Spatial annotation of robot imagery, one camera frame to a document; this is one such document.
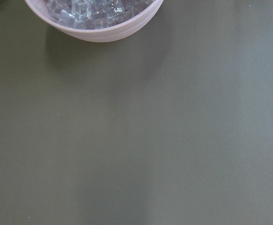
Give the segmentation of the pink bowl with ice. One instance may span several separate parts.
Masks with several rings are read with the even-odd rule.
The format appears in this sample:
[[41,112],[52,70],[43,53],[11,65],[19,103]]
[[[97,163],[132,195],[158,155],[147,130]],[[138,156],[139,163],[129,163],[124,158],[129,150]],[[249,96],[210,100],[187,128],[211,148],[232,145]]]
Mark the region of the pink bowl with ice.
[[111,42],[146,25],[161,0],[28,0],[32,11],[56,29],[80,40]]

